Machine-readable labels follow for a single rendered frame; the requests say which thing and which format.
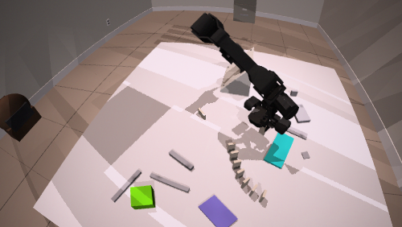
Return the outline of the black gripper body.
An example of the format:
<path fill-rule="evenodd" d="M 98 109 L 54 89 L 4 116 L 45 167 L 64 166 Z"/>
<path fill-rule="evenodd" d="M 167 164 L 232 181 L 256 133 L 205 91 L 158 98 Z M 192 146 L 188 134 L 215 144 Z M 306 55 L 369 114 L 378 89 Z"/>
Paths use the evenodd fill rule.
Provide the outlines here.
<path fill-rule="evenodd" d="M 278 109 L 275 108 L 274 105 L 268 105 L 268 103 L 263 99 L 263 101 L 260 101 L 254 96 L 251 96 L 247 101 L 244 101 L 244 108 L 247 109 L 248 111 L 252 110 L 252 107 L 256 107 L 257 103 L 261 103 L 262 106 L 268 107 L 271 113 L 271 116 L 269 118 L 270 122 L 274 127 L 275 131 L 279 134 L 284 134 L 291 126 L 291 121 L 286 120 L 284 118 L 281 118 L 279 115 L 276 114 Z"/>

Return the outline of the green cube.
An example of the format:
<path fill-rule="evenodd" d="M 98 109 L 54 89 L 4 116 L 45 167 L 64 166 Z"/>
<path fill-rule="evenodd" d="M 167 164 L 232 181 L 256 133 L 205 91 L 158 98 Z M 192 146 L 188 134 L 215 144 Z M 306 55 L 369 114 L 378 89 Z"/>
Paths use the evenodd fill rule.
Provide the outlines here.
<path fill-rule="evenodd" d="M 130 187 L 131 207 L 134 209 L 156 208 L 154 203 L 154 189 L 151 185 Z"/>

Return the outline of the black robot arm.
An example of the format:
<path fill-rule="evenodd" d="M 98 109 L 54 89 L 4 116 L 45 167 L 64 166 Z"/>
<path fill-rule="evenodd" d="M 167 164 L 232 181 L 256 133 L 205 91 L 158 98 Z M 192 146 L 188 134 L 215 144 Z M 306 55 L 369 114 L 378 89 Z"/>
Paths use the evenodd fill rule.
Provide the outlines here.
<path fill-rule="evenodd" d="M 203 13 L 190 29 L 204 43 L 213 43 L 219 47 L 221 56 L 229 64 L 237 65 L 240 68 L 240 73 L 245 71 L 254 85 L 253 88 L 268 105 L 274 105 L 284 119 L 289 120 L 296 115 L 299 106 L 284 93 L 287 88 L 284 86 L 283 80 L 274 71 L 257 65 L 238 43 L 231 40 L 229 34 L 224 30 L 224 25 L 214 15 Z M 270 116 L 269 108 L 264 108 L 258 102 L 248 115 L 248 120 L 257 128 L 266 127 Z"/>

